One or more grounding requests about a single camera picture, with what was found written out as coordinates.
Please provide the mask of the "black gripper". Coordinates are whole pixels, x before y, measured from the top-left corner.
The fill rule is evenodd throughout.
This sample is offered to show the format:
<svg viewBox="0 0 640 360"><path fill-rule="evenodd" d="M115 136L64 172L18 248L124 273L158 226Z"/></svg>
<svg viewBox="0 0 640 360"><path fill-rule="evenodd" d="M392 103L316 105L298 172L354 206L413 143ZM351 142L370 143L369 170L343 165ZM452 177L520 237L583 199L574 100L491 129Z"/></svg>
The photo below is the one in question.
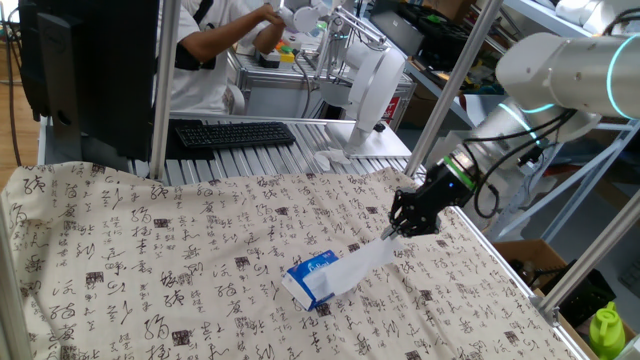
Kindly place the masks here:
<svg viewBox="0 0 640 360"><path fill-rule="evenodd" d="M455 165L447 162L434 165L427 171L418 190L399 189L395 192L389 226L383 231L382 238L437 234L440 226L438 213L448 206L464 204L472 190L473 182Z"/></svg>

